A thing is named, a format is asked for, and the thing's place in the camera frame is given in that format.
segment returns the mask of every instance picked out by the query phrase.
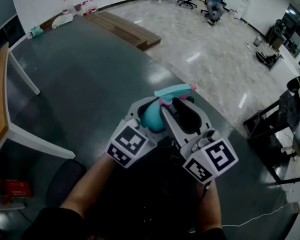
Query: sneaker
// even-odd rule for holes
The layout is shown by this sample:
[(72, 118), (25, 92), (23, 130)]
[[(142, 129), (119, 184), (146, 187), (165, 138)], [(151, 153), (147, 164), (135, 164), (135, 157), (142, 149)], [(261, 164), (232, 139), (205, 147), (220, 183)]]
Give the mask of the sneaker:
[(208, 23), (211, 25), (211, 26), (214, 26), (216, 24), (216, 21), (211, 18), (211, 19), (208, 19)]

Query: pink nozzle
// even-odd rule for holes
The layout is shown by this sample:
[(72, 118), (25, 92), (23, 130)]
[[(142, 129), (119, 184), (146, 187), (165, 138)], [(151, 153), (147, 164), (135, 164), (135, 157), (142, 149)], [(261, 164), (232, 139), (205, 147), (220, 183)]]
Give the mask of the pink nozzle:
[(180, 97), (179, 97), (179, 99), (181, 99), (181, 100), (185, 100), (187, 97), (189, 97), (189, 93), (188, 94), (185, 94), (185, 95), (181, 95)]
[(197, 89), (197, 85), (194, 83), (190, 84), (190, 86), (191, 86), (191, 92), (193, 92)]
[(166, 106), (166, 107), (170, 107), (170, 106), (171, 106), (171, 103), (165, 103), (165, 102), (162, 100), (161, 97), (158, 99), (158, 103), (159, 103), (159, 106), (162, 106), (162, 105), (164, 105), (164, 106)]

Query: white bottle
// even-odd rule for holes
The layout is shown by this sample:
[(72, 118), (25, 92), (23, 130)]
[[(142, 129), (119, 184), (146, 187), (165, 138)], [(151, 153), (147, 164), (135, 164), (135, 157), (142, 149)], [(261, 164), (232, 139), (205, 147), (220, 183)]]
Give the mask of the white bottle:
[(62, 14), (68, 14), (70, 0), (60, 0), (60, 1), (62, 1)]
[(96, 0), (89, 0), (89, 11), (91, 13), (95, 13), (97, 11), (97, 3)]
[(84, 1), (82, 4), (81, 4), (81, 14), (82, 16), (86, 16), (90, 13), (89, 11), (89, 7), (88, 7), (88, 1)]

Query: white table leg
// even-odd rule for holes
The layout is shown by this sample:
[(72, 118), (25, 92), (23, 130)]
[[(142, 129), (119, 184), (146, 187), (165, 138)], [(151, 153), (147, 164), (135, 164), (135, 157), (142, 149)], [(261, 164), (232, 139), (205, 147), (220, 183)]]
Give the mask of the white table leg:
[(43, 153), (47, 153), (56, 157), (73, 159), (76, 155), (63, 147), (54, 145), (42, 138), (39, 138), (24, 129), (21, 129), (19, 126), (9, 123), (9, 130), (7, 134), (8, 139), (20, 143), (26, 147), (29, 147), (34, 150), (38, 150)]
[(9, 61), (11, 61), (12, 65), (14, 66), (15, 70), (18, 72), (18, 74), (22, 77), (22, 79), (25, 81), (25, 83), (31, 88), (31, 90), (36, 94), (40, 94), (39, 89), (35, 86), (35, 84), (31, 81), (31, 79), (28, 77), (28, 75), (25, 73), (23, 68), (20, 66), (18, 61), (16, 60), (15, 56), (12, 54), (12, 52), (9, 50)]
[(26, 208), (26, 206), (23, 202), (7, 203), (7, 204), (0, 203), (0, 211), (21, 210), (24, 208)]

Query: marble floor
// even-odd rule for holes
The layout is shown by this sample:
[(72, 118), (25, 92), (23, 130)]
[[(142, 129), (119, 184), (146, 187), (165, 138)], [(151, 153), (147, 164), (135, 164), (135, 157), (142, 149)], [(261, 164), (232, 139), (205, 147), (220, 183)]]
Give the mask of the marble floor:
[[(204, 3), (196, 2), (198, 8), (191, 10), (176, 0), (137, 0), (108, 11), (162, 37), (146, 53), (184, 82), (197, 84), (197, 92), (246, 137), (243, 121), (284, 90), (257, 61), (253, 46), (257, 33), (229, 12), (210, 26), (200, 13)], [(265, 44), (258, 50), (273, 53)]]

